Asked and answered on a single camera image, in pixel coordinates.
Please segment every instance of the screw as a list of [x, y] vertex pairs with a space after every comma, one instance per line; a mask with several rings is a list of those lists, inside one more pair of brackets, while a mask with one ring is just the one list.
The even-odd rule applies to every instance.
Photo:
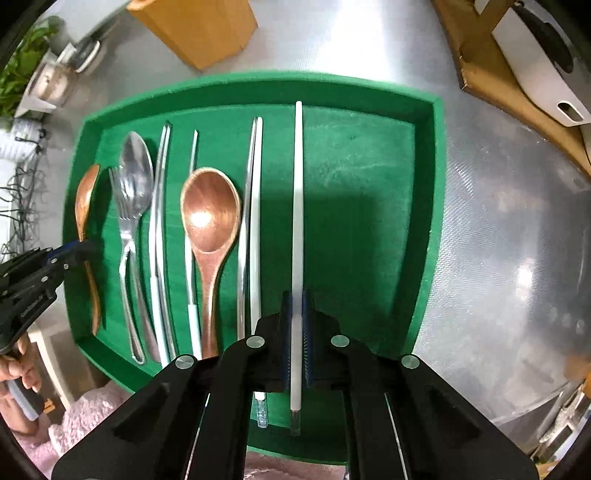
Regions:
[[402, 357], [402, 366], [413, 370], [417, 368], [421, 362], [414, 355], [404, 355]]
[[189, 355], [180, 356], [174, 362], [174, 364], [177, 366], [177, 368], [180, 368], [181, 370], [186, 370], [187, 368], [191, 368], [194, 363], [195, 363], [195, 360], [193, 360], [193, 357], [189, 356]]
[[260, 348], [265, 344], [265, 339], [258, 335], [253, 335], [246, 340], [246, 344], [250, 348]]
[[330, 339], [330, 343], [339, 348], [343, 348], [349, 344], [349, 339], [345, 335], [335, 335]]

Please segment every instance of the pink fabric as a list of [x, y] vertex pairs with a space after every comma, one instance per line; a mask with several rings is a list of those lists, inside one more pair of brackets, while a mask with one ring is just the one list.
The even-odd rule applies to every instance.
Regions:
[[51, 478], [59, 458], [128, 398], [129, 394], [111, 381], [82, 395], [64, 413], [61, 425], [50, 425], [47, 416], [42, 415], [35, 436], [16, 434], [15, 437], [37, 468]]
[[[47, 478], [68, 450], [129, 398], [114, 382], [80, 397], [64, 414], [61, 425], [50, 425], [42, 415], [32, 437], [16, 435], [25, 453]], [[316, 465], [260, 455], [246, 454], [244, 478], [248, 480], [342, 480], [345, 467]]]

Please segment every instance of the wooden spoon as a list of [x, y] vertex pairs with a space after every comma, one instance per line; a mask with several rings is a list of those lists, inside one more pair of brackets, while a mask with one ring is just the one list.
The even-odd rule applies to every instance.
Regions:
[[[78, 229], [78, 240], [81, 242], [86, 239], [85, 227], [88, 220], [88, 212], [90, 210], [90, 198], [92, 197], [92, 190], [95, 188], [96, 178], [99, 175], [100, 165], [91, 165], [82, 177], [78, 184], [78, 191], [76, 192], [76, 204], [74, 206], [74, 213], [76, 215], [76, 228]], [[90, 269], [90, 263], [84, 262], [86, 267], [86, 275], [88, 276], [88, 285], [90, 287], [90, 301], [92, 303], [92, 334], [96, 336], [100, 327], [100, 298], [99, 291], [96, 288], [95, 278]]]
[[217, 281], [238, 233], [240, 197], [232, 181], [215, 168], [198, 168], [181, 192], [181, 216], [202, 284], [203, 358], [217, 356]]

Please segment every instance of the metal spoon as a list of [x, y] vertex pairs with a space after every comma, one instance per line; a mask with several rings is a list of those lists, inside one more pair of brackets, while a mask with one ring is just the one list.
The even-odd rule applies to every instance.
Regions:
[[152, 360], [159, 362], [158, 344], [156, 343], [156, 337], [154, 336], [154, 330], [150, 323], [148, 309], [146, 308], [135, 249], [135, 238], [139, 227], [139, 219], [150, 208], [152, 202], [154, 170], [148, 147], [146, 147], [144, 140], [136, 132], [130, 132], [125, 138], [123, 149], [119, 156], [119, 165], [121, 166], [120, 178], [123, 197], [129, 207], [129, 214], [135, 219], [134, 230], [132, 232], [132, 248], [129, 251], [131, 278], [135, 296], [138, 300], [138, 312], [148, 346], [148, 353]]

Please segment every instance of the chopsticks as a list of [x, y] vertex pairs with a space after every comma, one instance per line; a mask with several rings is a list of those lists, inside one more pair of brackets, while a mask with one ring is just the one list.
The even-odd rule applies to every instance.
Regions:
[[[195, 170], [195, 161], [197, 154], [197, 138], [199, 133], [197, 130], [193, 133], [193, 146], [191, 148], [191, 159], [189, 161], [189, 175]], [[191, 248], [191, 242], [189, 237], [185, 235], [184, 244], [184, 257], [185, 257], [185, 277], [187, 280], [187, 311], [189, 313], [189, 331], [191, 334], [191, 348], [193, 355], [197, 360], [203, 358], [201, 350], [201, 331], [199, 329], [199, 314], [197, 312], [197, 302], [195, 283], [193, 281], [195, 273], [195, 264], [193, 261], [193, 250]]]
[[295, 103], [294, 204], [291, 247], [290, 430], [300, 434], [304, 291], [304, 142], [302, 104]]
[[[255, 145], [252, 165], [251, 227], [250, 227], [250, 269], [249, 289], [251, 297], [251, 334], [256, 331], [256, 323], [261, 318], [261, 158], [262, 158], [262, 118], [256, 119]], [[267, 395], [254, 392], [256, 404], [256, 424], [264, 429], [269, 425]]]
[[[245, 337], [246, 331], [246, 271], [247, 260], [250, 289], [251, 334], [255, 334], [256, 323], [261, 318], [261, 157], [262, 157], [262, 118], [252, 121], [251, 144], [246, 163], [244, 181], [244, 207], [238, 241], [238, 275], [236, 315], [238, 340]], [[267, 395], [254, 392], [256, 404], [256, 423], [260, 428], [269, 425]]]
[[[162, 237], [162, 208], [163, 199], [162, 190], [164, 187], [164, 169], [166, 166], [166, 157], [168, 156], [168, 143], [170, 141], [170, 123], [166, 122], [162, 129], [160, 137], [160, 147], [158, 149], [158, 158], [156, 160], [156, 169], [154, 175], [154, 190], [152, 192], [152, 209], [150, 211], [150, 227], [148, 230], [148, 250], [150, 253], [150, 295], [152, 299], [152, 318], [154, 319], [154, 330], [156, 341], [158, 343], [158, 353], [162, 367], [170, 363], [167, 345], [168, 333], [171, 329], [170, 319], [168, 318], [167, 301], [164, 291], [164, 279], [160, 277], [164, 273], [164, 242]], [[170, 353], [176, 356], [173, 348]]]
[[248, 241], [251, 223], [251, 193], [252, 193], [252, 169], [255, 159], [257, 119], [252, 121], [251, 146], [248, 150], [246, 162], [246, 177], [244, 180], [244, 202], [242, 207], [242, 219], [238, 236], [238, 275], [236, 276], [236, 335], [242, 340], [246, 334], [246, 261], [248, 258]]

